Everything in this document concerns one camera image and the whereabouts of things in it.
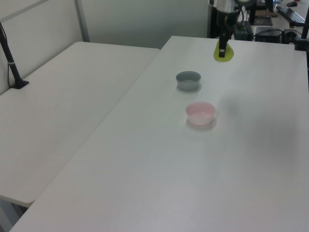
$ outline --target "gray bowl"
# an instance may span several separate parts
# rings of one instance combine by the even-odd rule
[[[178,88],[183,90],[193,90],[198,88],[201,75],[194,71],[185,71],[177,74],[176,80]]]

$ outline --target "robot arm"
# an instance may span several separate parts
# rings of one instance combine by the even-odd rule
[[[242,6],[251,6],[256,0],[217,0],[217,25],[221,27],[219,38],[219,57],[225,57],[226,44],[231,28],[237,23]]]

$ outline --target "pink bowl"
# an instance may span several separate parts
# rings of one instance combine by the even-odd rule
[[[211,123],[216,109],[212,104],[200,101],[189,104],[185,111],[189,122],[197,126],[203,126]]]

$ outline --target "white table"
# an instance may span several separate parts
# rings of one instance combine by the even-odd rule
[[[216,43],[173,36],[11,232],[306,231],[306,53],[231,41],[219,63]],[[176,88],[186,70],[198,91]],[[211,125],[187,124],[195,101]]]
[[[0,96],[0,199],[30,206],[158,53],[75,43]]]

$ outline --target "bowl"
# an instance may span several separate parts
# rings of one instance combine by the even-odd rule
[[[201,75],[194,71],[185,71],[176,75],[178,87],[183,90],[198,88]]]
[[[211,123],[216,109],[212,104],[200,101],[189,104],[185,111],[189,122],[197,126],[203,126]]]

